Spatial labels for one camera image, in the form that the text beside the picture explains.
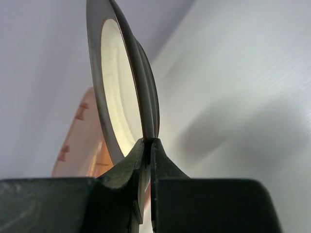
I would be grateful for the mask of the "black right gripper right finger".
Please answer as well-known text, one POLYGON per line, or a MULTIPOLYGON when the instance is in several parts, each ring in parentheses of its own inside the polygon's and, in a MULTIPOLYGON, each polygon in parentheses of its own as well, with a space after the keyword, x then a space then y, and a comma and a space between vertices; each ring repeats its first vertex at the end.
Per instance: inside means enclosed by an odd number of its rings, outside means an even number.
POLYGON ((151 223, 153 232, 157 232, 156 226, 156 181, 160 178, 172 179, 181 178, 189 179, 186 175, 166 154, 161 140, 155 138, 151 145, 151 223))

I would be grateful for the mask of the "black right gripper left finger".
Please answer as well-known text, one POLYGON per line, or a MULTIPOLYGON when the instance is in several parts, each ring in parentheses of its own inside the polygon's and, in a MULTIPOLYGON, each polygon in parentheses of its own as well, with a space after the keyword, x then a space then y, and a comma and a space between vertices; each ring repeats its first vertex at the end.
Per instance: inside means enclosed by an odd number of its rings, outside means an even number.
POLYGON ((104 233, 139 232, 145 198, 144 149, 144 141, 139 139, 122 161, 99 178, 99 227, 104 233))

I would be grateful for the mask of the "dark rimmed metal plate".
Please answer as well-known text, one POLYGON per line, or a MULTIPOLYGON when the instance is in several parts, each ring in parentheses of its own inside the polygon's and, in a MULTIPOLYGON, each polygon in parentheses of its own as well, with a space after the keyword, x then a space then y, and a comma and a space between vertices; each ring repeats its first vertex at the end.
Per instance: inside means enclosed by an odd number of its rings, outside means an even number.
POLYGON ((139 139, 158 137, 159 103, 146 53, 114 0, 89 0, 86 27, 93 87, 113 164, 139 139))

